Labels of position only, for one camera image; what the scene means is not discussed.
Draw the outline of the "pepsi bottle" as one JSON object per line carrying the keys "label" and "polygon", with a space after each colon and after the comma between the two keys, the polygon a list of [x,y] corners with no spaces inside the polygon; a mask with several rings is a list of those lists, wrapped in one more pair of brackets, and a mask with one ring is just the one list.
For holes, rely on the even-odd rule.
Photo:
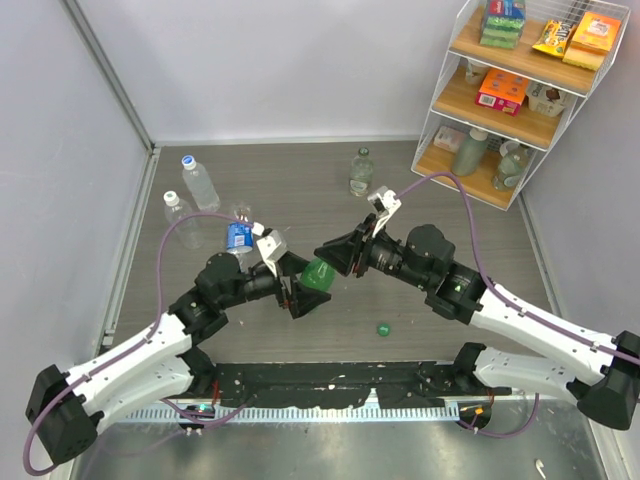
{"label": "pepsi bottle", "polygon": [[249,254],[254,248],[252,228],[249,226],[252,222],[251,207],[244,202],[235,203],[231,206],[230,215],[233,220],[227,227],[226,252],[234,255],[240,269],[245,271]]}

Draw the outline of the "clear plastic bottle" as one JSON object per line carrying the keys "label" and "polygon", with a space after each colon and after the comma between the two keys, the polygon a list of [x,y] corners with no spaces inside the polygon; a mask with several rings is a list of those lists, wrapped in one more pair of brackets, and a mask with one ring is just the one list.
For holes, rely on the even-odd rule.
{"label": "clear plastic bottle", "polygon": [[179,198],[180,202],[178,205],[173,207],[165,205],[166,220],[170,226],[175,226],[173,232],[185,248],[190,250],[199,249],[204,245],[204,236],[200,229],[198,219],[191,217],[193,209],[190,204],[180,196]]}

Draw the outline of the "clear bottle blue cap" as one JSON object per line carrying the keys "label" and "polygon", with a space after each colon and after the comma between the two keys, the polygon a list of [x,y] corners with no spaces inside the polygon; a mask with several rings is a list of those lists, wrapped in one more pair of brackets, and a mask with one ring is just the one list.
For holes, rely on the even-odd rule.
{"label": "clear bottle blue cap", "polygon": [[181,159],[182,178],[200,211],[217,212],[221,206],[220,197],[206,168],[193,155]]}

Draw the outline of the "orange pink box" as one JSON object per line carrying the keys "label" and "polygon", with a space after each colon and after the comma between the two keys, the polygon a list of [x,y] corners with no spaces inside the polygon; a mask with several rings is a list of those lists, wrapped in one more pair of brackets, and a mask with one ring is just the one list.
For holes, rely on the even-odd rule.
{"label": "orange pink box", "polygon": [[501,69],[491,68],[481,84],[475,104],[516,116],[526,97],[529,80]]}

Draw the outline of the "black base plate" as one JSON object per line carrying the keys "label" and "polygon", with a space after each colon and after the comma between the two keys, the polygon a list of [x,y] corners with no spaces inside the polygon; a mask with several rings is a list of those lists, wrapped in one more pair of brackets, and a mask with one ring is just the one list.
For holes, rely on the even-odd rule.
{"label": "black base plate", "polygon": [[219,363],[200,393],[169,398],[212,400],[238,408],[362,407],[374,393],[384,409],[442,406],[446,398],[508,396],[508,387],[486,387],[450,363]]}

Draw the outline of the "clear bottle on shelf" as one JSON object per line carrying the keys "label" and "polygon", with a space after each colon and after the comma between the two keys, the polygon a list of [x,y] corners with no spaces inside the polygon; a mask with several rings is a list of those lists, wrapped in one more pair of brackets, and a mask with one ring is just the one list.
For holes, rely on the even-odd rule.
{"label": "clear bottle on shelf", "polygon": [[501,159],[492,178],[492,186],[498,191],[509,191],[517,186],[529,164],[528,149],[509,140],[500,146],[499,153]]}

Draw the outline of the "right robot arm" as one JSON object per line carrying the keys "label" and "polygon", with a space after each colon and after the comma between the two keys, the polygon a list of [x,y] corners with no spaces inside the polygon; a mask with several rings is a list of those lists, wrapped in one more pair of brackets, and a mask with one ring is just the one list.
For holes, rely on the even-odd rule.
{"label": "right robot arm", "polygon": [[426,295],[434,313],[492,331],[534,351],[511,355],[467,344],[451,380],[465,395],[481,388],[512,388],[565,400],[589,419],[626,431],[639,400],[639,337],[617,336],[573,324],[527,303],[484,274],[454,259],[455,246],[432,224],[413,228],[405,241],[376,228],[368,215],[352,232],[314,254],[343,276],[373,268]]}

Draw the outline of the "green plastic bottle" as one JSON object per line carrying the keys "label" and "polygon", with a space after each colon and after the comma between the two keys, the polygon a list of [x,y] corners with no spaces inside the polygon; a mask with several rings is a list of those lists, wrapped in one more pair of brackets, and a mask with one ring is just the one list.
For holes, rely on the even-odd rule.
{"label": "green plastic bottle", "polygon": [[329,264],[319,258],[314,258],[302,272],[300,282],[308,288],[329,292],[335,275],[336,271]]}

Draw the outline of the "yellow snack bag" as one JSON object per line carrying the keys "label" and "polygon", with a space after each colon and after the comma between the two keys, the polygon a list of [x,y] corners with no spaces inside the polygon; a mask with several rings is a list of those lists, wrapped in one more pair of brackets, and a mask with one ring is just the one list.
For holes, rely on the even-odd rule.
{"label": "yellow snack bag", "polygon": [[532,48],[555,58],[563,58],[576,27],[571,22],[549,20]]}

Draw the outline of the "white bottle cap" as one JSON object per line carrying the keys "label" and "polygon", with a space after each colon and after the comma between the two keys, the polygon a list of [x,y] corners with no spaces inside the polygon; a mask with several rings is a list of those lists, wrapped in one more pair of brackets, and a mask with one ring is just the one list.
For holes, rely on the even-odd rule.
{"label": "white bottle cap", "polygon": [[179,204],[180,198],[173,190],[166,191],[163,194],[163,200],[166,206],[173,207]]}

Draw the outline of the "pink white packet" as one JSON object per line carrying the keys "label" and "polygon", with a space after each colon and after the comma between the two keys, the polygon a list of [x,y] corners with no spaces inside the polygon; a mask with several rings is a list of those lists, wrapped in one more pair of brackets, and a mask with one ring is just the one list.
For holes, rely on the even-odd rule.
{"label": "pink white packet", "polygon": [[434,135],[433,144],[447,152],[457,153],[467,134],[452,127],[441,125]]}

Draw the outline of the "orange yellow box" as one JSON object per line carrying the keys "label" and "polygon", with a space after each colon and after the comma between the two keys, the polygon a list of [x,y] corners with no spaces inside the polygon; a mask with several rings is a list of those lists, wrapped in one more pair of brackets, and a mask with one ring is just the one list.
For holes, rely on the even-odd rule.
{"label": "orange yellow box", "polygon": [[614,46],[621,21],[586,12],[568,44],[563,63],[597,71]]}

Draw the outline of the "green sponge pack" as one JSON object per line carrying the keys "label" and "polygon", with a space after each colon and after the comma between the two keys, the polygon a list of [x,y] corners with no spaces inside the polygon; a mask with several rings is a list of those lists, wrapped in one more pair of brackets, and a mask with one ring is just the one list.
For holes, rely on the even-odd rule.
{"label": "green sponge pack", "polygon": [[487,0],[484,5],[479,43],[515,49],[526,23],[526,3],[518,0]]}

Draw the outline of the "clear glass bottle green cap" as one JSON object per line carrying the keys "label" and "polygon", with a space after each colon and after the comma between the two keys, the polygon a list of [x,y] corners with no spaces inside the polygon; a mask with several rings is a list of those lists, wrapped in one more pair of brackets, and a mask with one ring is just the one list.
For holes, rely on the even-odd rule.
{"label": "clear glass bottle green cap", "polygon": [[354,196],[368,193],[373,179],[374,164],[369,149],[361,147],[351,161],[349,173],[349,190]]}

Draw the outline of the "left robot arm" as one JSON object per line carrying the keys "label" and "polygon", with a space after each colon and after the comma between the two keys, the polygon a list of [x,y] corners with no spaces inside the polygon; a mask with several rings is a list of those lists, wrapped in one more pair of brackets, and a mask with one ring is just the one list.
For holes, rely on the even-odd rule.
{"label": "left robot arm", "polygon": [[31,428],[23,449],[23,466],[33,475],[31,447],[40,441],[53,466],[86,451],[113,423],[149,402],[187,393],[206,396],[215,368],[198,345],[228,322],[228,309],[273,297],[292,318],[328,302],[330,293],[298,279],[308,261],[291,253],[270,270],[258,263],[242,272],[237,258],[213,255],[195,285],[148,327],[129,340],[66,371],[56,365],[34,381],[25,415]]}

